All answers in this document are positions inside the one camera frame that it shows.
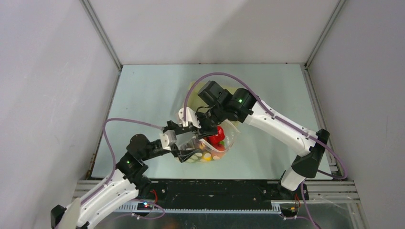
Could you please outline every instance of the white table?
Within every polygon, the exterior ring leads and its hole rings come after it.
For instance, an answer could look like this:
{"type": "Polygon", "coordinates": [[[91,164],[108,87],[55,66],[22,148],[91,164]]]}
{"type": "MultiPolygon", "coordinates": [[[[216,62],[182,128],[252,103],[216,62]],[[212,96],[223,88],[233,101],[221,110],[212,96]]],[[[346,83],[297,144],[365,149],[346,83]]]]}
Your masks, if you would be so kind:
{"type": "MultiPolygon", "coordinates": [[[[271,107],[295,122],[317,131],[309,94],[298,64],[176,64],[125,65],[109,113],[164,126],[176,120],[191,82],[204,74],[226,72],[247,83],[271,107]]],[[[219,84],[241,87],[225,76],[214,76],[219,84]]],[[[259,129],[239,124],[241,134],[230,151],[209,163],[180,163],[171,154],[146,161],[149,178],[173,179],[279,179],[296,155],[286,145],[259,129]]],[[[130,138],[144,134],[150,141],[159,138],[159,130],[150,127],[110,122],[107,134],[116,159],[125,153],[130,138]]],[[[112,169],[107,144],[102,139],[92,177],[105,177],[112,169]]],[[[324,155],[320,169],[330,173],[324,155]]],[[[315,179],[330,179],[317,174],[315,179]]]]}

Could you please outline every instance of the red pepper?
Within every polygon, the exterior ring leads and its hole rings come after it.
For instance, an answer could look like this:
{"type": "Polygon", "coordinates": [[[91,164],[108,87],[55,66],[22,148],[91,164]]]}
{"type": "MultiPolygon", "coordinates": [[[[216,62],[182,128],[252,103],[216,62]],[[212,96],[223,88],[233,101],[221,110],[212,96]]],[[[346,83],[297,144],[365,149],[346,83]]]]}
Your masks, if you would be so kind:
{"type": "Polygon", "coordinates": [[[216,129],[218,133],[216,135],[208,137],[210,144],[213,146],[225,139],[224,129],[222,129],[222,127],[220,126],[217,126],[216,129]]]}

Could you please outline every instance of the robotic arm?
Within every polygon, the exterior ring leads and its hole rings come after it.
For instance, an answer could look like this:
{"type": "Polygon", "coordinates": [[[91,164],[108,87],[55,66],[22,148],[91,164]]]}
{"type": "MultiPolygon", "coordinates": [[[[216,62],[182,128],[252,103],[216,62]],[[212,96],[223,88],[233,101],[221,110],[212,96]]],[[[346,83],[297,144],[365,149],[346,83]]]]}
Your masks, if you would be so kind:
{"type": "MultiPolygon", "coordinates": [[[[275,114],[272,118],[258,104],[255,97],[246,89],[239,88],[232,95],[215,81],[209,81],[199,92],[198,96],[209,106],[205,112],[194,112],[188,108],[181,109],[179,117],[182,119],[186,112],[187,122],[177,124],[168,121],[160,139],[150,142],[144,135],[138,134],[131,138],[127,152],[116,165],[116,170],[110,181],[104,178],[97,186],[81,197],[82,205],[77,229],[92,229],[112,211],[137,196],[145,196],[149,192],[151,181],[143,175],[148,166],[143,161],[157,156],[171,153],[180,162],[189,159],[198,150],[180,150],[176,145],[176,135],[193,132],[198,139],[217,134],[217,126],[225,121],[239,121],[257,127],[278,140],[282,141],[297,153],[291,167],[286,170],[279,182],[279,191],[291,193],[306,178],[314,178],[325,148],[315,141],[306,138],[301,133],[285,124],[288,121],[296,128],[327,143],[329,133],[326,130],[314,132],[306,129],[273,108],[264,105],[275,114]]],[[[67,208],[60,205],[51,211],[51,225],[54,229],[61,220],[67,208]]]]}

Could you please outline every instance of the white wall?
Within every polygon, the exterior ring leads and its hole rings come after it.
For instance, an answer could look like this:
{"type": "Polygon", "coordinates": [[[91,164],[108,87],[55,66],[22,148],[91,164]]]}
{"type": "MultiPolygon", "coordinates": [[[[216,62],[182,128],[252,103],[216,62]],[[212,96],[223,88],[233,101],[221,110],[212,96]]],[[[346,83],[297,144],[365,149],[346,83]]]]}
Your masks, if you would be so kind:
{"type": "Polygon", "coordinates": [[[0,2],[0,228],[50,228],[88,168],[117,69],[77,0],[0,2]]]}
{"type": "Polygon", "coordinates": [[[310,74],[372,228],[403,225],[405,1],[348,1],[310,74]]]}
{"type": "Polygon", "coordinates": [[[123,64],[305,62],[338,0],[93,0],[123,64]]]}

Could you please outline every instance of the clear plastic container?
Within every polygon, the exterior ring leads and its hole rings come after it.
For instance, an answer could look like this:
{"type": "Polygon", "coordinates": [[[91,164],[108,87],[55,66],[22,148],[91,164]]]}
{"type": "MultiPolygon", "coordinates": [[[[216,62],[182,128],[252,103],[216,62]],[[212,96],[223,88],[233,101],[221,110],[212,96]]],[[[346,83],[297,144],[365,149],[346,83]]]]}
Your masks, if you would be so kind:
{"type": "Polygon", "coordinates": [[[196,136],[190,139],[188,142],[180,145],[182,150],[199,149],[190,159],[186,162],[209,162],[221,159],[226,152],[234,144],[236,137],[240,134],[239,130],[228,120],[225,120],[220,127],[224,130],[225,139],[223,140],[223,147],[215,147],[204,139],[198,140],[196,136]]]}

